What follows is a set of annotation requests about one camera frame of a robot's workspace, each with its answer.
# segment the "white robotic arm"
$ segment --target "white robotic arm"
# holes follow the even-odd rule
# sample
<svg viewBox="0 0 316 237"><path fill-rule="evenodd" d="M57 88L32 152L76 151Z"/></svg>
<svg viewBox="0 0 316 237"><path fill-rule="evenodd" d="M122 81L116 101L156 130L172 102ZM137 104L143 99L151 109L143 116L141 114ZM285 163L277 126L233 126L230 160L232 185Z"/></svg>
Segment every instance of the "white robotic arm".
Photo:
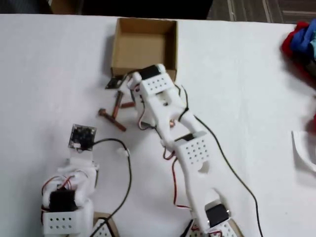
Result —
<svg viewBox="0 0 316 237"><path fill-rule="evenodd" d="M191 213L199 230L204 234L214 231L214 228L228 221L229 215L221 204L218 193L208 189L205 184L211 162L208 147L211 135L203 130L188 110L180 98L179 89L163 65L153 65L134 72L128 87L134 92L139 121L155 126L161 137L161 144L174 153L180 162ZM189 133L173 138L169 125L171 120L181 122Z"/></svg>
<svg viewBox="0 0 316 237"><path fill-rule="evenodd" d="M232 227L233 221L218 193L207 188L205 183L211 165L208 147L211 135L188 110L165 67L159 64L134 72L128 86L135 97L139 124L143 121L155 127L161 144L180 162L191 214L199 231L206 236L217 230L223 234L229 232L231 236L242 236L237 228ZM189 133L173 138L171 120L181 122ZM97 231L92 226L93 204L89 199L98 172L98 166L92 160L91 144L95 132L95 128L74 125L69 142L69 164L59 168L42 188L43 232L47 237L88 237L93 230Z"/></svg>

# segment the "carpet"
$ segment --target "carpet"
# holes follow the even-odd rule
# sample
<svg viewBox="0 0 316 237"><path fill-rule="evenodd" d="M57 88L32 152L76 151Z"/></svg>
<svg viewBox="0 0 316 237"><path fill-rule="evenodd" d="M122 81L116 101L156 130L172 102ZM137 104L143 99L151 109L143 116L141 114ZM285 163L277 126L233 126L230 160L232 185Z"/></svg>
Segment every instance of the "carpet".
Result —
<svg viewBox="0 0 316 237"><path fill-rule="evenodd" d="M208 20L270 23L310 22L316 0L214 0Z"/></svg>

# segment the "white table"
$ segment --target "white table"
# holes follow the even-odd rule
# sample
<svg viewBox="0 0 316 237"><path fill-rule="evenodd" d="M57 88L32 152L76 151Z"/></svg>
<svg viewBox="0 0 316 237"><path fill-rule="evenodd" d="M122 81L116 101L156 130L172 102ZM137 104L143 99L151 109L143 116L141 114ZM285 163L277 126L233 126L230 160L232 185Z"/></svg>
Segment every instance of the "white table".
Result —
<svg viewBox="0 0 316 237"><path fill-rule="evenodd" d="M0 15L0 235L41 236L40 189L69 157L73 123L98 128L131 150L130 196L114 220L121 236L179 236L188 211L172 204L171 163L153 131L120 111L126 133L102 118L112 109L109 80L114 17ZM295 161L291 130L314 115L314 90L289 71L279 46L293 25L179 21L178 82L191 110L218 135L228 159L258 198L266 237L316 231L316 178ZM96 210L111 212L127 188L116 144L94 148L100 176ZM246 237L259 236L254 202L212 144L209 187L226 200ZM176 165L179 202L187 203Z"/></svg>

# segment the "open box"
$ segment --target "open box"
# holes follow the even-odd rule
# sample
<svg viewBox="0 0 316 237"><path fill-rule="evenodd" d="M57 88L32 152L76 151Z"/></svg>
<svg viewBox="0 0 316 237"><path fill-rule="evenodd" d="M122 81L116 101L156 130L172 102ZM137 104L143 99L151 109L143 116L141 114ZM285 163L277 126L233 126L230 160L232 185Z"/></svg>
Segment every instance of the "open box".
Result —
<svg viewBox="0 0 316 237"><path fill-rule="evenodd" d="M119 18L114 39L113 76L162 63L171 79L177 75L178 24L176 21Z"/></svg>

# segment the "blue fabric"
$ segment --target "blue fabric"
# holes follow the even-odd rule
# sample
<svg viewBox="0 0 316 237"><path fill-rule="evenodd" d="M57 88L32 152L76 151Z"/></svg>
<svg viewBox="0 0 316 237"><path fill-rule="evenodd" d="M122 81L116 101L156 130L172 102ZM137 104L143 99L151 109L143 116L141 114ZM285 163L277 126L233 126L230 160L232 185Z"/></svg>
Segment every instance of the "blue fabric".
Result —
<svg viewBox="0 0 316 237"><path fill-rule="evenodd" d="M312 40L310 42L310 48L313 51L314 59L316 59L316 31L314 31L314 34L312 36Z"/></svg>
<svg viewBox="0 0 316 237"><path fill-rule="evenodd" d="M309 46L312 41L312 37L316 31L316 19L312 20L307 28L301 29L294 34L290 44L290 48L293 52L300 52L314 59L314 51Z"/></svg>

